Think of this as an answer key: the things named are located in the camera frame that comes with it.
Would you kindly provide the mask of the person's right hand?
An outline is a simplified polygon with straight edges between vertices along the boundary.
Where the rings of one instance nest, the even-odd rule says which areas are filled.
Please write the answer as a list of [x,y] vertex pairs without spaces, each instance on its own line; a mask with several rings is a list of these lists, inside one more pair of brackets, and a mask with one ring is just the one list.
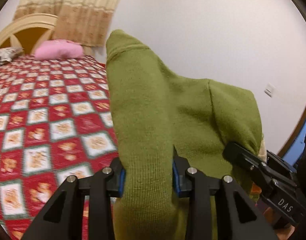
[[273,227],[275,234],[280,240],[287,240],[295,231],[295,226],[290,224],[280,212],[268,207],[263,213],[267,222]]

